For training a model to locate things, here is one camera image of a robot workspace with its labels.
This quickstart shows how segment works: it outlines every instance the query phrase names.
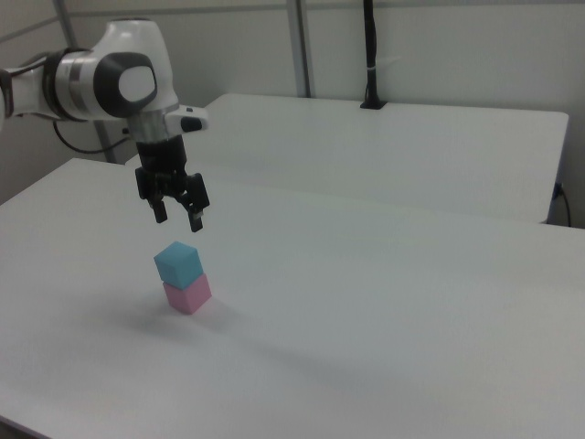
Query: blue cube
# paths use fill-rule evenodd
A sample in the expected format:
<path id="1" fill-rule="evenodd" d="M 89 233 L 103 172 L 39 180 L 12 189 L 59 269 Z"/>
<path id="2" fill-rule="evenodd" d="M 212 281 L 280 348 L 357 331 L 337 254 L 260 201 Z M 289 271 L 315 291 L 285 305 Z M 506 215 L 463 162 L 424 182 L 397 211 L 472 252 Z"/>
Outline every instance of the blue cube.
<path id="1" fill-rule="evenodd" d="M 163 282 L 180 290 L 186 289 L 203 274 L 197 249 L 181 242 L 173 242 L 158 253 L 154 263 Z"/>

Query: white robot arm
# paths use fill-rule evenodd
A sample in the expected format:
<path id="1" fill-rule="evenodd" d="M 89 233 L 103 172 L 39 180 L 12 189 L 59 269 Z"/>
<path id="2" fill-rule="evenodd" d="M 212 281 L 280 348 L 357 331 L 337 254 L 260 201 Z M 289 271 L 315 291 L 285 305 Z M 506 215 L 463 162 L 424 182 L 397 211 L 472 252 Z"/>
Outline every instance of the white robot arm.
<path id="1" fill-rule="evenodd" d="M 209 205 L 201 175 L 185 172 L 182 134 L 207 128 L 207 112 L 180 105 L 158 26 L 149 20 L 108 23 L 93 49 L 41 54 L 17 69 L 0 70 L 0 130 L 5 118 L 38 114 L 54 120 L 125 119 L 142 166 L 138 191 L 166 220 L 163 197 L 180 202 L 192 231 Z"/>

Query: table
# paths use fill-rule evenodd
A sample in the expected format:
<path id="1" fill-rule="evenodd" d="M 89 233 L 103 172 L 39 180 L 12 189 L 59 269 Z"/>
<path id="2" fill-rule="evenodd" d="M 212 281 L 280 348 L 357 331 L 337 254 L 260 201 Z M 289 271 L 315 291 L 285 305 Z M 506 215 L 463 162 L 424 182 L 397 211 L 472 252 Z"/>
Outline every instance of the table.
<path id="1" fill-rule="evenodd" d="M 529 222 L 548 217 L 568 123 L 559 112 L 397 103 L 375 112 L 237 94 L 207 108 L 211 129 L 185 143 L 211 176 Z"/>
<path id="2" fill-rule="evenodd" d="M 210 178 L 157 225 L 72 160 L 0 207 L 0 415 L 49 437 L 550 438 L 585 431 L 585 235 Z M 213 298 L 165 302 L 199 249 Z"/>

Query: white wall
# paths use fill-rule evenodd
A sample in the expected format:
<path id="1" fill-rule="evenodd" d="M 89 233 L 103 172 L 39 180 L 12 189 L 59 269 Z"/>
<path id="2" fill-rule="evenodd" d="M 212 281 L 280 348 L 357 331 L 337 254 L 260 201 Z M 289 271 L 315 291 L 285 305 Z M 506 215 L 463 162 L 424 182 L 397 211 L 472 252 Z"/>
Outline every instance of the white wall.
<path id="1" fill-rule="evenodd" d="M 0 1 L 1 67 L 17 67 L 39 52 L 66 46 L 51 0 Z M 99 147 L 90 126 L 61 126 L 73 144 Z M 0 204 L 73 156 L 48 121 L 34 116 L 6 120 L 0 133 Z"/>
<path id="2" fill-rule="evenodd" d="M 361 2 L 307 4 L 316 97 L 362 100 Z M 378 73 L 380 96 L 569 114 L 559 180 L 566 185 L 574 223 L 585 227 L 585 5 L 383 6 L 375 10 L 378 61 L 400 60 Z M 562 208 L 555 203 L 552 215 L 561 224 Z"/>
<path id="3" fill-rule="evenodd" d="M 68 0 L 66 6 L 83 47 L 101 38 L 110 19 L 135 13 L 155 21 L 182 103 L 205 106 L 227 92 L 297 95 L 284 0 Z M 121 124 L 108 127 L 112 140 L 120 137 Z M 127 145 L 116 156 L 125 161 L 135 154 Z"/>

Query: stacked cubes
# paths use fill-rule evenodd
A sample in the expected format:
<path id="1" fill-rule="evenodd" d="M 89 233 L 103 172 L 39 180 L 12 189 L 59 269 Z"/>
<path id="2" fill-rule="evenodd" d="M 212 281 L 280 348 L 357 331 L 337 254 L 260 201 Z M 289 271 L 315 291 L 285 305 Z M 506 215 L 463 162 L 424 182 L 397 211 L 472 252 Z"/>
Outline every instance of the stacked cubes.
<path id="1" fill-rule="evenodd" d="M 193 314 L 211 297 L 196 248 L 173 242 L 154 257 L 154 262 L 174 309 Z"/>

